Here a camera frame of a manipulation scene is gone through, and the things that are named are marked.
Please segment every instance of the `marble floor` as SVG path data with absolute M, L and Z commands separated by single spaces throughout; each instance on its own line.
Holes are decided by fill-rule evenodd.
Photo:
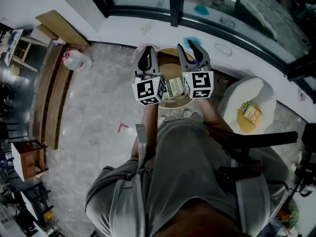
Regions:
M 53 213 L 69 237 L 87 237 L 93 232 L 94 226 L 84 212 L 85 193 L 105 165 L 117 167 L 129 159 L 136 137 L 134 125 L 143 112 L 131 90 L 134 49 L 93 44 L 86 52 L 93 65 L 74 73 L 62 116 L 59 148 L 46 151 L 49 171 L 41 176 L 51 190 Z M 218 88 L 213 96 L 215 104 L 225 86 Z M 194 101 L 188 108 L 198 110 Z M 159 114 L 179 117 L 182 111 L 159 110 Z M 129 128 L 119 131 L 121 123 Z M 267 132 L 296 130 L 301 136 L 304 126 L 305 122 L 278 104 L 275 122 Z M 298 141 L 275 150 L 290 164 L 300 147 Z

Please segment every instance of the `white chair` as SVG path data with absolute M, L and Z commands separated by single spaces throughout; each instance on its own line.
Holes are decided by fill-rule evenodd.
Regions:
M 237 110 L 247 101 L 257 104 L 263 114 L 261 123 L 249 133 L 242 131 L 237 123 Z M 234 133 L 264 134 L 266 128 L 273 123 L 276 106 L 274 91 L 266 81 L 258 77 L 246 77 L 228 87 L 218 106 L 218 112 Z

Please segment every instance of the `table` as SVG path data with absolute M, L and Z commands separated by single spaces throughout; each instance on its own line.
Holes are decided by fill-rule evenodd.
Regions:
M 37 140 L 11 143 L 14 169 L 23 181 L 48 170 L 44 163 L 44 148 L 46 146 Z
M 41 41 L 38 41 L 36 39 L 22 37 L 21 36 L 22 33 L 23 33 L 22 29 L 12 31 L 11 36 L 8 39 L 8 42 L 9 42 L 8 46 L 9 47 L 8 47 L 8 52 L 6 53 L 6 56 L 4 58 L 4 61 L 5 61 L 6 65 L 8 65 L 8 66 L 9 66 L 9 63 L 13 63 L 13 65 L 20 64 L 20 65 L 22 65 L 30 70 L 33 70 L 34 72 L 37 72 L 38 70 L 36 68 L 25 63 L 26 56 L 27 56 L 32 44 L 41 45 L 41 46 L 44 46 L 46 48 L 48 47 L 48 45 L 41 42 Z M 25 49 L 17 46 L 20 41 L 24 41 L 24 42 L 28 43 L 28 45 Z M 17 50 L 19 50 L 19 52 L 21 54 L 20 57 L 18 55 L 16 55 Z
M 47 231 L 44 231 L 44 229 L 42 229 L 35 221 L 33 221 L 34 226 L 36 227 L 36 229 L 38 230 L 38 233 L 41 237 L 48 237 L 49 235 L 51 235 L 54 230 L 52 228 L 49 228 Z
M 24 195 L 23 192 L 21 192 L 21 196 L 22 196 L 22 199 L 23 199 L 23 201 L 24 201 L 24 203 L 25 203 L 25 206 L 26 206 L 27 210 L 32 214 L 32 216 L 33 216 L 36 220 L 39 220 L 34 205 L 28 200 L 28 198 Z

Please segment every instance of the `wooden plank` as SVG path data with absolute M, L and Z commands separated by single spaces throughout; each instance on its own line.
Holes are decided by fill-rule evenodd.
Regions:
M 57 71 L 56 80 L 48 104 L 44 136 L 44 143 L 52 150 L 58 148 L 60 121 L 72 75 L 73 71 L 61 63 Z
M 38 166 L 41 170 L 45 170 L 45 149 L 40 149 L 38 152 Z
M 88 46 L 88 43 L 56 10 L 39 15 L 36 19 L 65 42 L 73 45 Z
M 34 68 L 34 67 L 30 66 L 29 64 L 25 63 L 24 61 L 22 61 L 22 59 L 19 58 L 19 57 L 17 57 L 16 55 L 13 55 L 13 56 L 12 56 L 12 60 L 13 60 L 13 61 L 16 61 L 17 63 L 23 65 L 24 67 L 26 67 L 26 68 L 28 68 L 28 69 L 30 69 L 30 70 L 33 70 L 33 71 L 35 71 L 35 72 L 38 71 L 36 68 Z
M 56 78 L 56 64 L 59 57 L 63 54 L 65 46 L 53 46 L 48 56 L 47 62 L 43 68 L 42 76 L 39 82 L 38 95 L 35 103 L 33 136 L 42 142 L 46 126 L 47 108 L 51 95 L 51 88 Z
M 26 50 L 25 50 L 25 52 L 23 54 L 22 61 L 25 61 L 25 58 L 26 58 L 26 56 L 28 54 L 28 51 L 30 50 L 31 45 L 32 45 L 31 43 L 28 44 L 28 47 L 26 48 Z
M 16 47 L 16 49 L 15 50 L 17 50 L 17 49 L 19 49 L 19 50 L 21 50 L 21 51 L 23 51 L 23 52 L 25 52 L 26 50 L 25 49 L 22 49 L 22 48 L 20 48 L 20 47 Z
M 38 40 L 32 39 L 32 38 L 21 37 L 20 40 L 25 41 L 27 43 L 32 43 L 34 45 L 42 45 L 44 47 L 48 47 L 48 45 L 46 43 L 43 43 L 41 41 L 38 41 Z
M 49 28 L 47 28 L 45 25 L 41 24 L 38 26 L 38 29 L 40 29 L 43 33 L 45 33 L 47 36 L 49 36 L 52 40 L 57 40 L 58 36 L 54 34 Z

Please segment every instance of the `cable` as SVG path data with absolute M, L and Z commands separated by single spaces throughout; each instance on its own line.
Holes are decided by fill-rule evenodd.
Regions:
M 267 1 L 267 3 L 272 7 L 272 8 L 270 8 L 270 9 L 272 9 L 272 10 L 276 11 L 277 13 L 281 14 L 281 15 L 282 15 L 284 18 L 286 18 L 288 21 L 294 22 L 294 20 L 288 19 L 287 17 L 284 16 L 284 14 L 283 14 L 282 12 L 278 11 L 277 9 L 275 9 L 275 8 L 273 7 L 273 5 L 272 5 L 268 0 L 265 0 L 265 1 Z
M 268 6 L 266 3 L 264 3 L 262 0 L 260 0 L 260 2 L 262 2 L 266 7 L 268 7 L 268 8 L 270 8 L 271 10 L 274 10 L 275 12 L 277 12 L 279 15 L 280 15 L 280 17 L 285 21 L 285 23 L 287 23 L 287 25 L 289 26 L 289 28 L 292 30 L 292 32 L 293 33 L 295 33 L 300 39 L 302 39 L 302 36 L 297 32 L 297 31 L 295 31 L 292 27 L 291 27 L 291 25 L 289 24 L 289 22 L 287 21 L 287 20 L 289 20 L 289 19 L 287 19 L 281 12 L 279 12 L 279 11 L 277 11 L 276 9 L 274 9 L 274 8 L 272 8 L 272 7 L 270 7 L 270 6 Z

